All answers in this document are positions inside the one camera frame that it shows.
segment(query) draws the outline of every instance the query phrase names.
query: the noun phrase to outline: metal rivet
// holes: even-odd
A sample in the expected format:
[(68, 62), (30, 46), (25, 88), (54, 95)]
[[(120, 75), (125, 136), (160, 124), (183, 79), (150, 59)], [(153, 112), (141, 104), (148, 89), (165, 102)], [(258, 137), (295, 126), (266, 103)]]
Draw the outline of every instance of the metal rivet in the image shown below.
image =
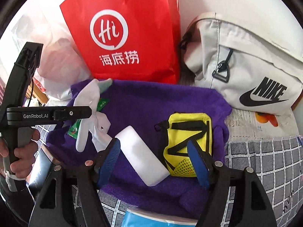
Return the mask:
[(215, 166), (217, 166), (217, 167), (222, 167), (222, 166), (223, 166), (223, 163), (220, 162), (220, 161), (216, 161), (216, 162), (215, 162)]
[(247, 171), (248, 173), (253, 173), (253, 172), (254, 172), (254, 169), (252, 169), (251, 167), (247, 167), (247, 168), (246, 168), (246, 171)]
[(92, 160), (87, 160), (86, 162), (85, 162), (85, 165), (86, 166), (92, 166), (93, 165), (93, 161)]
[(57, 171), (60, 171), (60, 170), (61, 170), (61, 166), (60, 165), (54, 167), (54, 171), (57, 172)]

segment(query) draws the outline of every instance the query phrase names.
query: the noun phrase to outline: red paper bag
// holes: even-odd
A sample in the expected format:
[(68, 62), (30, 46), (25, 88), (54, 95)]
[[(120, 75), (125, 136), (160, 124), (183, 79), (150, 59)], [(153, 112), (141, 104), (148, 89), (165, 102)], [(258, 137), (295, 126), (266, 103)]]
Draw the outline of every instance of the red paper bag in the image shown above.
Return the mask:
[(95, 78), (178, 82), (178, 0), (65, 0), (60, 8)]

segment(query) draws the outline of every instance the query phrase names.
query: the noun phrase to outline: green tag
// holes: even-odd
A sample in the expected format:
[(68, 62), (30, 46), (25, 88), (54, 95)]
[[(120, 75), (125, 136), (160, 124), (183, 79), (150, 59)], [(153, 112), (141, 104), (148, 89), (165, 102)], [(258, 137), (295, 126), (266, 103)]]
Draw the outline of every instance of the green tag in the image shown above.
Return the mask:
[[(98, 105), (97, 105), (97, 111), (100, 112), (105, 105), (109, 102), (109, 99), (106, 98), (100, 98)], [(70, 128), (67, 134), (69, 134), (71, 137), (77, 139), (78, 137), (78, 130), (80, 126), (81, 120), (77, 120)]]

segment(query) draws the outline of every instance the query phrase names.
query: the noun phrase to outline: purple cloth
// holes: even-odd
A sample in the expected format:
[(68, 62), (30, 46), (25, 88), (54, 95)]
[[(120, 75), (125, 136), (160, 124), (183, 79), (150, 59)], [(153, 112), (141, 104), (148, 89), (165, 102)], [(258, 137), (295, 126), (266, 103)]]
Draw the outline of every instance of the purple cloth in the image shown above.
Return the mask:
[[(72, 86), (73, 99), (69, 105), (73, 105), (74, 98), (88, 83), (84, 81)], [(114, 137), (131, 125), (155, 155), (163, 149), (163, 133), (155, 131), (155, 124), (168, 120), (174, 112), (206, 113), (212, 120), (213, 158), (224, 163), (224, 144), (229, 136), (224, 120), (232, 109), (216, 90), (115, 80), (101, 97), (110, 99), (102, 110), (111, 122), (108, 134)], [(46, 143), (50, 151), (67, 165), (93, 159), (96, 150), (91, 134), (84, 152), (79, 153), (75, 148), (76, 140), (66, 133), (68, 129), (69, 126), (57, 126), (49, 133)], [(123, 153), (102, 190), (145, 210), (187, 218), (199, 218), (208, 199), (207, 191), (199, 185), (197, 178), (169, 176), (156, 186), (146, 186)]]

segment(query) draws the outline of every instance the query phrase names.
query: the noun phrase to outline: glove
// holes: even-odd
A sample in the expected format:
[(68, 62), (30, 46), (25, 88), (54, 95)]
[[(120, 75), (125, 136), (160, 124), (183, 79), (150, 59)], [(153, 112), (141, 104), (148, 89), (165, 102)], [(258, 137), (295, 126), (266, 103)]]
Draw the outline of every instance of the glove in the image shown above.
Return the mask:
[(80, 122), (76, 149), (83, 152), (86, 146), (88, 132), (92, 134), (92, 142), (97, 152), (106, 149), (112, 138), (107, 134), (110, 121), (103, 113), (97, 112), (100, 94), (112, 85), (112, 80), (99, 81), (94, 79), (85, 86), (75, 98), (74, 106), (89, 106), (92, 110), (91, 117)]

